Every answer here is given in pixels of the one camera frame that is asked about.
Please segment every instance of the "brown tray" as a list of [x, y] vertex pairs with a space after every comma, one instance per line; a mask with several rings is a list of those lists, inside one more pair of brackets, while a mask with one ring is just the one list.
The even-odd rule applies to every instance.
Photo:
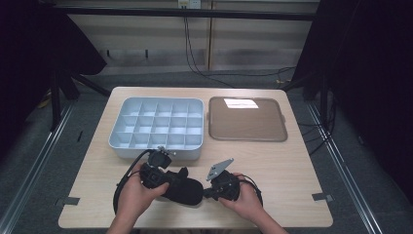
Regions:
[[209, 135], [222, 140], [285, 141], [279, 103], [271, 98], [212, 97]]

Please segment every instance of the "wall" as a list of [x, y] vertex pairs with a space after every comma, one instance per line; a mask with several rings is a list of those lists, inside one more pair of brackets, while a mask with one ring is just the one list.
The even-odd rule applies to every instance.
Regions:
[[[177, 8], [177, 0], [56, 0], [59, 5]], [[202, 1], [203, 9], [314, 13], [318, 1]], [[189, 70], [182, 18], [71, 16], [106, 57], [103, 72]], [[280, 68], [297, 63], [311, 26], [307, 21], [188, 19], [191, 47], [201, 70]]]

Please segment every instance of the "forearm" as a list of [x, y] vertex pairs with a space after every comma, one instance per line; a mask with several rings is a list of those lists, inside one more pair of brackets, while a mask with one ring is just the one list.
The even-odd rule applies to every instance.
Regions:
[[109, 229], [107, 230], [107, 234], [129, 234], [136, 223], [137, 217], [127, 217], [117, 215], [110, 225]]
[[256, 215], [252, 222], [263, 234], [286, 234], [287, 232], [265, 211]]

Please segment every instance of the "hand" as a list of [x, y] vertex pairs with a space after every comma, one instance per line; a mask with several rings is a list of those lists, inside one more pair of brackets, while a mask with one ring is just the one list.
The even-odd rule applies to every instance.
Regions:
[[[242, 174], [234, 173], [239, 179], [245, 179]], [[253, 222], [264, 234], [285, 234], [287, 233], [262, 207], [254, 188], [241, 182], [240, 197], [237, 201], [229, 201], [218, 198], [224, 207], [233, 210], [240, 217]]]
[[129, 233], [136, 220], [149, 208], [152, 201], [167, 191], [168, 183], [153, 189], [143, 186], [138, 173], [141, 166], [141, 164], [136, 164], [131, 170], [131, 176], [119, 197], [116, 217], [107, 233]]
[[[234, 173], [239, 179], [245, 179], [242, 174]], [[254, 222], [254, 218], [257, 214], [265, 213], [254, 188], [247, 183], [241, 182], [240, 184], [240, 197], [237, 201], [229, 201], [224, 198], [218, 198], [218, 201], [224, 205], [224, 207], [233, 210], [240, 217]]]

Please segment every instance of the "black cable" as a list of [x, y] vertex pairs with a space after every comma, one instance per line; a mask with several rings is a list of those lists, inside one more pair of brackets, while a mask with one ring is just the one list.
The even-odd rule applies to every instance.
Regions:
[[135, 174], [134, 172], [130, 175], [131, 170], [134, 168], [137, 162], [143, 157], [143, 155], [149, 152], [153, 152], [153, 151], [154, 151], [153, 149], [146, 149], [145, 151], [140, 153], [136, 157], [136, 159], [133, 161], [131, 166], [128, 168], [127, 172], [124, 174], [121, 181], [118, 184], [116, 184], [115, 194], [113, 195], [113, 210], [115, 211], [115, 213], [118, 211], [118, 201], [119, 201], [119, 197], [121, 196], [122, 189], [124, 188], [125, 184], [128, 182], [128, 179], [130, 178], [130, 176]]
[[305, 142], [305, 143], [308, 143], [308, 142], [315, 141], [315, 140], [318, 140], [318, 139], [319, 139], [319, 136], [317, 136], [317, 137], [315, 137], [315, 138], [312, 138], [312, 139], [307, 139], [307, 140], [305, 140], [304, 142]]
[[[197, 75], [201, 75], [201, 76], [203, 76], [204, 78], [207, 78], [207, 79], [209, 79], [209, 80], [213, 80], [213, 81], [219, 82], [219, 83], [221, 83], [221, 84], [223, 84], [223, 85], [229, 86], [229, 87], [231, 87], [231, 88], [235, 88], [234, 86], [232, 86], [232, 85], [230, 85], [230, 84], [228, 84], [228, 83], [225, 83], [225, 82], [220, 81], [220, 80], [213, 79], [213, 78], [211, 78], [211, 76], [225, 76], [225, 75], [228, 75], [228, 76], [265, 77], [265, 76], [273, 76], [273, 75], [276, 75], [276, 76], [279, 77], [279, 79], [278, 79], [278, 80], [279, 80], [279, 85], [277, 86], [277, 89], [279, 89], [279, 88], [281, 87], [281, 77], [280, 77], [280, 74], [282, 74], [282, 73], [284, 73], [284, 72], [286, 72], [286, 71], [288, 71], [288, 70], [294, 69], [294, 68], [296, 67], [296, 66], [283, 67], [283, 68], [280, 68], [277, 72], [267, 73], [267, 74], [241, 74], [241, 73], [204, 74], [204, 73], [198, 68], [198, 66], [197, 66], [197, 64], [196, 64], [196, 62], [195, 62], [194, 54], [193, 54], [193, 52], [192, 52], [191, 39], [190, 39], [190, 36], [189, 36], [189, 24], [188, 24], [188, 19], [187, 19], [187, 18], [184, 18], [184, 25], [185, 25], [185, 54], [186, 54], [186, 61], [187, 61], [187, 63], [188, 63], [188, 66], [189, 66], [189, 68], [192, 70], [192, 72], [194, 72], [194, 73], [197, 74]], [[188, 57], [188, 45], [189, 45], [189, 54], [191, 55], [191, 59], [192, 59], [192, 62], [193, 62], [193, 65], [194, 65], [195, 69], [192, 67], [191, 62], [190, 62], [189, 57]]]
[[303, 123], [297, 123], [299, 126], [304, 126], [304, 127], [321, 127], [322, 124], [303, 124]]
[[244, 176], [244, 177], [248, 178], [249, 180], [251, 180], [251, 182], [254, 184], [254, 186], [258, 187], [258, 185], [255, 183], [255, 181], [251, 177], [249, 177], [247, 175], [242, 175], [242, 176]]
[[[206, 75], [204, 75], [204, 74], [201, 72], [201, 70], [198, 68], [197, 64], [195, 63], [194, 54], [192, 53], [191, 39], [190, 39], [190, 37], [189, 37], [188, 19], [187, 19], [187, 18], [184, 18], [183, 20], [184, 20], [184, 24], [185, 24], [185, 55], [186, 55], [186, 61], [187, 61], [187, 63], [188, 63], [189, 68], [192, 70], [192, 72], [194, 72], [195, 74], [200, 75], [200, 76], [202, 76], [202, 77], [204, 77], [204, 78], [207, 78], [208, 80], [213, 80], [213, 81], [216, 81], [216, 82], [218, 82], [218, 83], [221, 83], [221, 84], [223, 84], [223, 85], [225, 85], [225, 86], [229, 86], [229, 87], [235, 89], [234, 86], [232, 86], [232, 85], [230, 85], [230, 84], [227, 84], [227, 83], [225, 83], [225, 82], [223, 82], [223, 81], [220, 81], [220, 80], [216, 80], [216, 79], [207, 77]], [[194, 68], [192, 67], [191, 63], [189, 62], [188, 45], [189, 45], [189, 52], [190, 52], [190, 54], [191, 54], [192, 61], [193, 61], [193, 63], [194, 63], [194, 66], [195, 66], [196, 70], [194, 70]]]
[[246, 179], [239, 179], [239, 182], [244, 182], [244, 183], [251, 185], [252, 188], [255, 190], [255, 193], [258, 197], [259, 202], [261, 203], [261, 206], [264, 207], [264, 201], [262, 200], [261, 190], [259, 190], [258, 187], [254, 183]]
[[134, 173], [131, 173], [130, 175], [129, 175], [129, 177], [131, 177], [131, 176], [133, 176], [133, 175], [135, 175], [135, 174], [138, 174], [138, 173], [140, 173], [140, 172], [146, 172], [145, 170], [138, 170], [138, 171], [136, 171], [136, 172], [134, 172]]
[[312, 127], [309, 131], [305, 132], [304, 134], [301, 134], [301, 136], [305, 136], [305, 135], [309, 134], [310, 132], [312, 132], [316, 129], [317, 129], [317, 127]]
[[332, 103], [331, 103], [331, 107], [330, 107], [330, 124], [331, 127], [329, 127], [329, 132], [330, 135], [332, 136], [333, 131], [334, 131], [334, 127], [335, 127], [335, 119], [336, 119], [336, 113], [337, 112], [337, 99], [335, 98], [335, 95], [333, 94], [333, 99], [332, 99]]
[[317, 150], [319, 150], [319, 149], [325, 144], [325, 142], [326, 142], [326, 139], [323, 140], [322, 143], [319, 144], [319, 146], [317, 146], [315, 149], [313, 149], [313, 151], [311, 151], [311, 152], [309, 153], [309, 155], [312, 156], [314, 153], [316, 153]]

